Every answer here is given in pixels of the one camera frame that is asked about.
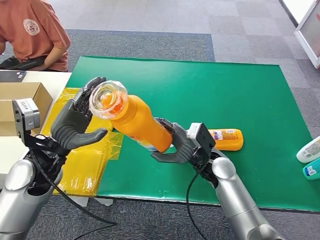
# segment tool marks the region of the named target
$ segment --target table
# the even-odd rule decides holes
[[[226,152],[260,207],[320,211],[319,181],[306,180],[296,153],[312,138],[276,65],[81,57],[67,87],[96,76],[122,82],[155,117],[187,129],[238,128],[243,148]],[[125,137],[118,160],[109,161],[97,195],[183,202],[195,172],[190,165],[158,163]],[[214,191],[197,179],[189,199],[217,204]]]
[[[58,99],[71,74],[70,72],[28,71],[23,82],[43,84],[52,97],[53,104]],[[6,175],[12,165],[20,157],[23,157],[23,153],[26,150],[27,148],[17,136],[0,136],[0,151],[2,154],[0,189],[3,188]]]

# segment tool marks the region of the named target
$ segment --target orange tube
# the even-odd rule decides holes
[[[168,149],[172,136],[155,120],[149,107],[135,95],[128,95],[118,81],[106,81],[97,86],[89,100],[95,116],[109,119],[116,130],[149,150],[161,153]]]

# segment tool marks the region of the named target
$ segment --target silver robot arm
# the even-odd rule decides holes
[[[26,156],[7,175],[0,194],[0,240],[26,239],[42,207],[49,201],[53,187],[42,195],[28,192],[35,183],[35,174],[33,162]],[[58,184],[62,176],[60,170],[54,182]]]
[[[12,102],[17,134],[29,151],[11,167],[0,193],[0,240],[26,239],[48,202],[54,188],[39,168],[57,185],[71,150],[98,142],[107,133],[104,128],[85,133],[92,117],[89,97],[103,81],[105,77],[91,80],[68,100],[52,124],[51,136],[31,135],[31,130],[40,126],[39,112],[32,99]]]
[[[215,142],[205,124],[192,123],[186,132],[177,123],[158,120],[172,134],[177,152],[151,156],[162,163],[192,164],[215,189],[237,240],[285,240],[259,210],[232,161],[214,148]]]
[[[260,212],[229,158],[217,157],[211,169],[218,182],[215,192],[237,240],[285,240]]]

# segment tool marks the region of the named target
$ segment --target clear bottle cap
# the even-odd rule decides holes
[[[124,109],[127,99],[127,89],[121,82],[109,80],[94,89],[89,99],[89,108],[94,116],[112,119]]]

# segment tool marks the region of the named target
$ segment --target orange bottle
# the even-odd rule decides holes
[[[135,95],[128,95],[119,81],[109,80],[96,87],[90,96],[94,116],[109,119],[116,130],[149,150],[168,149],[172,136],[154,119],[148,105]]]
[[[238,151],[244,145],[244,137],[238,129],[209,129],[214,139],[214,147],[221,151]]]

